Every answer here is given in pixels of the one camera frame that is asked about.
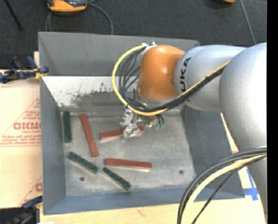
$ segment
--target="black floor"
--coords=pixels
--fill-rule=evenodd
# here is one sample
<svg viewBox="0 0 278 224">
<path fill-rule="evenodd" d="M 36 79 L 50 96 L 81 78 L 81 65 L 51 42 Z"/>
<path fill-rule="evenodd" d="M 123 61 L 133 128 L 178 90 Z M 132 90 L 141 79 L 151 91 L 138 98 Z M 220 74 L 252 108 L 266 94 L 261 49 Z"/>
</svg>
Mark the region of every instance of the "black floor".
<svg viewBox="0 0 278 224">
<path fill-rule="evenodd" d="M 0 68 L 8 67 L 13 56 L 23 63 L 37 50 L 37 32 L 45 29 L 49 13 L 45 0 L 8 1 L 24 30 L 18 29 L 5 1 L 0 0 Z M 267 1 L 241 1 L 243 6 L 240 0 L 234 4 L 219 0 L 97 0 L 95 4 L 111 17 L 115 35 L 185 38 L 201 45 L 244 47 L 266 42 Z M 51 26 L 68 32 L 110 33 L 106 16 L 92 6 L 74 17 L 53 16 Z M 18 213 L 20 210 L 0 210 L 0 224 Z"/>
</svg>

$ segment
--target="cardboard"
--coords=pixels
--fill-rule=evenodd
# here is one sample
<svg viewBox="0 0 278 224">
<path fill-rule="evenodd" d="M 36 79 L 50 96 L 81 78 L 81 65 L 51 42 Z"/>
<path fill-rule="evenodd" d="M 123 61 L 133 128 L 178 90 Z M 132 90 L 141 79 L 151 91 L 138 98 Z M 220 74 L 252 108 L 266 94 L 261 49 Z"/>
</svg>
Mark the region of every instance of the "cardboard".
<svg viewBox="0 0 278 224">
<path fill-rule="evenodd" d="M 42 195 L 39 81 L 0 84 L 0 209 Z"/>
</svg>

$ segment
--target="red stick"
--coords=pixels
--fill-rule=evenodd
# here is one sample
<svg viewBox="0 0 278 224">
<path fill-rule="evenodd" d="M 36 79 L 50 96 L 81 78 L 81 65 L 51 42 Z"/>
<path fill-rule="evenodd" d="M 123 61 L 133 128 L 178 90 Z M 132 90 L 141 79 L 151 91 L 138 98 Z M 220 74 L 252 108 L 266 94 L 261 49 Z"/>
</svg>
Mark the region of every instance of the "red stick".
<svg viewBox="0 0 278 224">
<path fill-rule="evenodd" d="M 130 168 L 146 168 L 146 169 L 152 168 L 152 163 L 150 162 L 116 159 L 116 158 L 106 158 L 105 165 L 123 166 L 123 167 L 130 167 Z"/>
<path fill-rule="evenodd" d="M 91 131 L 87 116 L 86 116 L 86 114 L 80 114 L 79 118 L 82 122 L 82 126 L 84 129 L 86 138 L 87 138 L 87 142 L 88 142 L 88 145 L 90 148 L 91 155 L 92 155 L 92 157 L 97 157 L 99 155 L 99 153 L 98 153 L 95 141 L 94 141 L 94 137 L 92 135 L 92 131 Z"/>
<path fill-rule="evenodd" d="M 143 126 L 138 126 L 140 133 L 144 132 Z M 100 133 L 100 142 L 111 141 L 123 137 L 123 129 Z"/>
</svg>

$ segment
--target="clamp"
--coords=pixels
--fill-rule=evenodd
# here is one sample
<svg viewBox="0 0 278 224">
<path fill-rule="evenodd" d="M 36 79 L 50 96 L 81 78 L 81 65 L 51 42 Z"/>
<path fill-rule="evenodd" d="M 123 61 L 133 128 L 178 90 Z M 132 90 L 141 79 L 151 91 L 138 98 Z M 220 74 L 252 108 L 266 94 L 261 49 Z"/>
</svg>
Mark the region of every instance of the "clamp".
<svg viewBox="0 0 278 224">
<path fill-rule="evenodd" d="M 27 63 L 32 69 L 31 71 L 22 71 L 18 70 L 18 66 L 22 66 L 17 57 L 13 57 L 10 63 L 10 69 L 5 71 L 4 73 L 0 72 L 0 83 L 7 83 L 10 81 L 27 79 L 27 78 L 35 78 L 39 79 L 41 76 L 47 75 L 49 72 L 49 68 L 47 66 L 37 67 L 34 59 L 31 56 L 27 57 Z"/>
</svg>

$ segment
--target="blue tape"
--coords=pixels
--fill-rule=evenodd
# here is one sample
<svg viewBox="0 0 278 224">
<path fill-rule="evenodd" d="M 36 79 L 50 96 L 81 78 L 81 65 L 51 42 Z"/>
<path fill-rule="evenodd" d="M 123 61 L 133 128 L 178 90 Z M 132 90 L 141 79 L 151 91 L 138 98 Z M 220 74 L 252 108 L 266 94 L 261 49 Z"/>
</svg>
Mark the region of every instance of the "blue tape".
<svg viewBox="0 0 278 224">
<path fill-rule="evenodd" d="M 247 169 L 247 174 L 248 174 L 248 177 L 249 177 L 249 180 L 251 183 L 251 188 L 243 189 L 244 195 L 251 196 L 253 201 L 257 201 L 258 200 L 258 191 L 257 191 L 257 188 L 255 187 L 255 184 L 252 180 L 251 174 L 248 169 Z"/>
</svg>

